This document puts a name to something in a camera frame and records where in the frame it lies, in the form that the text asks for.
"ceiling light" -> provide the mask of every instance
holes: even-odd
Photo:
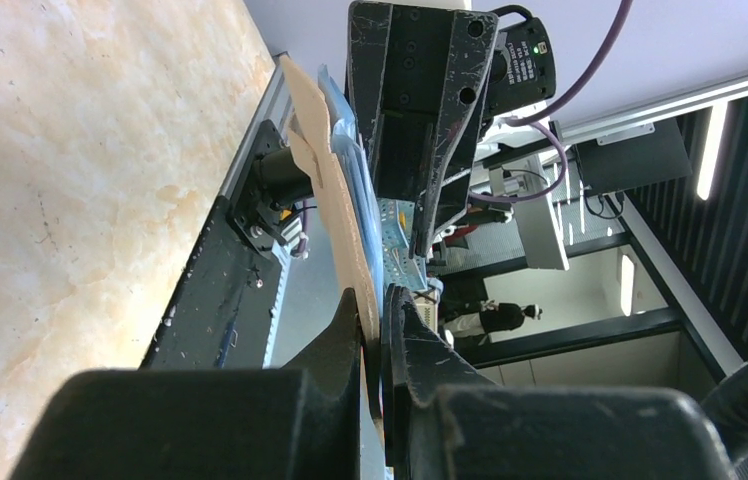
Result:
[[[633,274],[636,265],[627,255],[621,256],[621,312],[630,316],[633,310]]]
[[[580,181],[580,201],[577,203],[580,204],[580,233],[586,233],[586,209],[584,207],[584,201],[583,201],[583,181]]]
[[[713,176],[716,173],[721,137],[727,119],[727,102],[718,102],[710,109],[710,121],[707,125],[707,138],[704,141],[704,153],[701,156],[701,171],[698,172],[698,196],[702,200],[710,198]]]

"black clothing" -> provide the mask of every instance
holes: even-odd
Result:
[[[497,310],[481,311],[480,324],[486,333],[515,330],[524,325],[524,313],[514,303],[502,303]]]

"hole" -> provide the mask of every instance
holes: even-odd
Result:
[[[477,93],[474,92],[474,89],[465,87],[459,91],[460,102],[468,105],[469,103],[472,103],[474,100],[477,100]]]
[[[483,35],[483,24],[477,20],[474,20],[473,22],[469,23],[468,34],[473,38],[477,38],[480,35]]]
[[[489,71],[489,83],[495,84],[506,78],[507,61],[502,52],[495,52],[492,57],[492,68]]]

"metal bracket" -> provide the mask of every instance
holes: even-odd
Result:
[[[611,143],[621,142],[623,140],[641,137],[643,135],[650,135],[652,133],[654,133],[654,124],[646,123],[644,125],[637,125],[635,127],[628,128],[627,130],[622,130],[620,132],[604,135],[603,137],[598,137],[598,145],[609,145]]]
[[[282,136],[270,120],[259,124],[250,150],[244,159],[246,179],[237,184],[230,196],[230,211],[227,218],[231,226],[239,232],[242,240],[263,256],[271,256],[274,241],[281,246],[287,243],[275,225],[279,221],[279,212],[271,209],[271,199],[266,196],[259,182],[254,166],[261,158],[285,148]]]

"marble surface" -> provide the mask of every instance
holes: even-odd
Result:
[[[141,361],[273,68],[240,0],[0,0],[0,478]]]

